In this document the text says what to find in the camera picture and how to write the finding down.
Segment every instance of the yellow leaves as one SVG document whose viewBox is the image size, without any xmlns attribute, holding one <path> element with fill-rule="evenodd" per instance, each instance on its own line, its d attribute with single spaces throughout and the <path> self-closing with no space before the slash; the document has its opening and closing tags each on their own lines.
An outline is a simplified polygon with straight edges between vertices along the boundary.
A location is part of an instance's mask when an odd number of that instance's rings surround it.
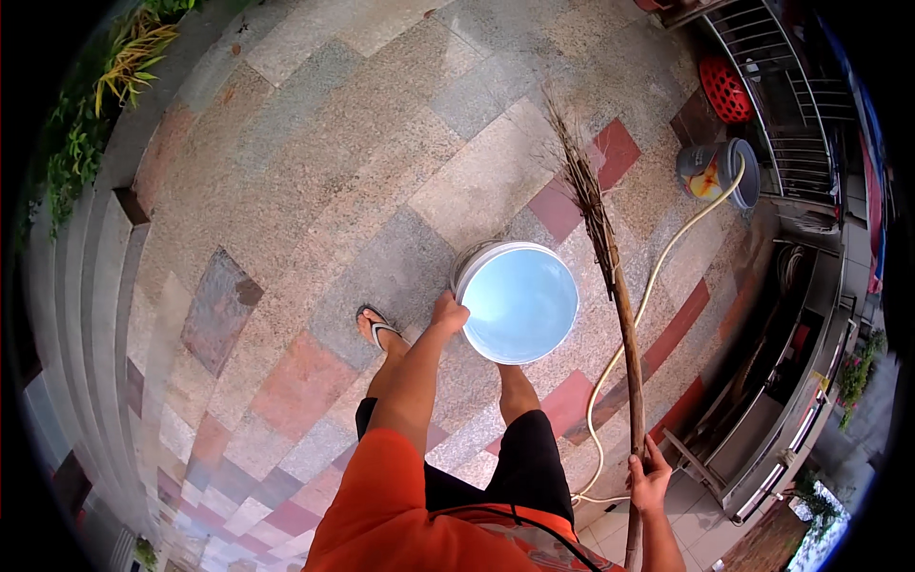
<svg viewBox="0 0 915 572">
<path fill-rule="evenodd" d="M 105 73 L 95 82 L 95 116 L 100 116 L 106 89 L 122 106 L 129 99 L 136 107 L 138 87 L 158 79 L 143 70 L 164 58 L 162 50 L 177 37 L 175 25 L 163 25 L 148 9 L 134 12 L 114 41 Z"/>
</svg>

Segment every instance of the black shorts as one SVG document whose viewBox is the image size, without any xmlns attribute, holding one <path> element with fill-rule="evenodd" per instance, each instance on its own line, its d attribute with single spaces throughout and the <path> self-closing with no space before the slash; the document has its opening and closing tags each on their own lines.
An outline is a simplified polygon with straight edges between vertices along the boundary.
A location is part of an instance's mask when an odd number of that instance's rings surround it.
<svg viewBox="0 0 915 572">
<path fill-rule="evenodd" d="M 359 403 L 356 410 L 359 439 L 365 435 L 377 401 L 376 397 L 366 397 Z M 550 420 L 543 411 L 528 411 L 505 429 L 499 464 L 485 491 L 425 463 L 425 507 L 429 512 L 485 502 L 557 514 L 575 526 L 559 449 Z"/>
</svg>

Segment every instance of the yellow hose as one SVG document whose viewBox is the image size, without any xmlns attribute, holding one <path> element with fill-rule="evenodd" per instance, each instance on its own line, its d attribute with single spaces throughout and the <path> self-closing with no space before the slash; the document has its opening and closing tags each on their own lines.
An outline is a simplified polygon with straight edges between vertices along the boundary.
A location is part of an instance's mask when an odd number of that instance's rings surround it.
<svg viewBox="0 0 915 572">
<path fill-rule="evenodd" d="M 737 188 L 737 185 L 740 183 L 740 180 L 743 178 L 744 167 L 746 163 L 744 161 L 743 155 L 740 152 L 737 152 L 737 155 L 740 157 L 740 169 L 737 170 L 737 176 L 734 178 L 734 182 L 721 193 L 721 196 L 713 200 L 707 207 L 700 210 L 695 216 L 686 222 L 686 224 L 673 236 L 673 238 L 667 243 L 667 246 L 664 247 L 664 250 L 661 252 L 661 257 L 658 258 L 658 262 L 655 263 L 654 268 L 651 270 L 651 275 L 648 278 L 648 285 L 645 286 L 645 294 L 641 297 L 641 303 L 639 304 L 639 312 L 635 315 L 635 327 L 639 326 L 641 321 L 642 314 L 645 313 L 645 308 L 648 306 L 648 296 L 651 294 L 651 289 L 654 287 L 654 281 L 658 277 L 658 273 L 661 271 L 661 264 L 664 262 L 664 258 L 667 257 L 667 254 L 671 251 L 673 244 L 684 235 L 684 232 L 688 231 L 691 226 L 699 222 L 702 217 L 711 212 L 715 207 L 724 202 L 727 197 L 734 192 L 734 189 Z M 620 356 L 623 354 L 623 347 L 620 345 L 617 348 L 617 352 L 613 354 L 613 358 L 610 359 L 610 363 L 607 364 L 607 367 L 604 368 L 604 372 L 600 374 L 600 377 L 597 379 L 597 384 L 594 386 L 594 390 L 591 392 L 591 398 L 587 400 L 587 412 L 585 414 L 585 419 L 587 421 L 587 432 L 591 435 L 591 438 L 594 439 L 594 444 L 597 446 L 597 470 L 594 471 L 594 476 L 591 477 L 591 480 L 582 488 L 581 492 L 572 493 L 572 504 L 573 506 L 578 505 L 579 501 L 588 501 L 588 502 L 617 502 L 625 501 L 629 497 L 613 497 L 610 499 L 592 499 L 585 495 L 586 492 L 591 490 L 591 487 L 594 486 L 594 483 L 597 482 L 597 478 L 600 477 L 601 471 L 604 469 L 604 448 L 600 445 L 600 439 L 597 438 L 597 431 L 594 429 L 594 419 L 592 415 L 594 414 L 594 403 L 597 400 L 597 396 L 600 394 L 600 388 L 603 387 L 604 382 L 607 381 L 608 376 L 610 375 L 610 370 L 613 369 L 613 366 L 617 364 Z"/>
</svg>

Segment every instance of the person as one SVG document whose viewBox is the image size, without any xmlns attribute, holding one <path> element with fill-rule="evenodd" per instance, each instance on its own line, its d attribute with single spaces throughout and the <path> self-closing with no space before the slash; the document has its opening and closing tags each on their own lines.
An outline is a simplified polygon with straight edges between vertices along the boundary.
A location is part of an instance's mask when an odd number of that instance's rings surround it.
<svg viewBox="0 0 915 572">
<path fill-rule="evenodd" d="M 485 491 L 424 462 L 442 350 L 469 317 L 450 292 L 413 347 L 374 308 L 357 314 L 387 352 L 356 412 L 360 443 L 318 525 L 305 572 L 340 570 L 610 570 L 578 542 L 553 429 L 516 365 L 497 364 L 505 420 L 499 462 Z M 646 437 L 650 462 L 630 460 L 644 530 L 645 572 L 684 572 L 663 498 L 671 468 Z"/>
</svg>

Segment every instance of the water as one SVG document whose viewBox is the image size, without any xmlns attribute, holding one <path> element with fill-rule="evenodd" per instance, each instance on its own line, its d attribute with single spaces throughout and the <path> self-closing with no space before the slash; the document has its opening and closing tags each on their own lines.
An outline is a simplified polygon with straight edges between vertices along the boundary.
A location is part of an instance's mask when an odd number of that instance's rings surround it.
<svg viewBox="0 0 915 572">
<path fill-rule="evenodd" d="M 555 349 L 568 334 L 578 292 L 559 260 L 516 250 L 473 275 L 461 303 L 470 310 L 464 332 L 477 351 L 499 363 L 527 363 Z"/>
</svg>

